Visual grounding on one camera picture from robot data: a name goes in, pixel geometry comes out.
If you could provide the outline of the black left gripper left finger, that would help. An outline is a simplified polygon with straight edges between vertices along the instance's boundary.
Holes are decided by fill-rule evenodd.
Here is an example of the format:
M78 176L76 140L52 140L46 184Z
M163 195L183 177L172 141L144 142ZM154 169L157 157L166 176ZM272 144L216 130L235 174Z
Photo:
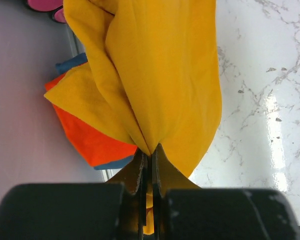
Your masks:
M147 222L148 156L136 150L132 160L108 183L123 187L116 239L142 240Z

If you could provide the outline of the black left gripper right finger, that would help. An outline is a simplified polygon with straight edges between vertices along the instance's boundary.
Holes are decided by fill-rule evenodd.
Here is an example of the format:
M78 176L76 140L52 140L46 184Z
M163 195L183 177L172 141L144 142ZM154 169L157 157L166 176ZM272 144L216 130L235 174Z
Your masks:
M200 187L184 176L167 158L159 143L151 156L154 238L166 240L170 227L170 190L197 190Z

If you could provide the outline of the yellow t shirt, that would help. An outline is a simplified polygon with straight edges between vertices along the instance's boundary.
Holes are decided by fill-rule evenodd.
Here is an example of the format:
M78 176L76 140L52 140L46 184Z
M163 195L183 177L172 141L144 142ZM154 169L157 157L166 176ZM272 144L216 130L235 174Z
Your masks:
M214 0L66 0L85 47L45 98L151 156L163 146L187 178L222 115Z

